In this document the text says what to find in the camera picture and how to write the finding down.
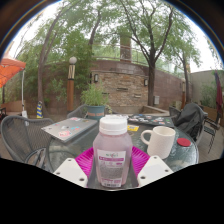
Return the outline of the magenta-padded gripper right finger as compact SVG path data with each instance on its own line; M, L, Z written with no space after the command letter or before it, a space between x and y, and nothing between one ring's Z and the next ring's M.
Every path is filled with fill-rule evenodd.
M159 156L149 156L137 147L132 148L129 174L132 188L146 186L172 173Z

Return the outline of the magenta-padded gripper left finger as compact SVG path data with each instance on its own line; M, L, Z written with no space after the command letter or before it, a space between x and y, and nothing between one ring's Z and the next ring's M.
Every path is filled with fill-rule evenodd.
M54 174L84 188L97 189L100 184L96 176L93 149L87 149L76 158L67 158Z

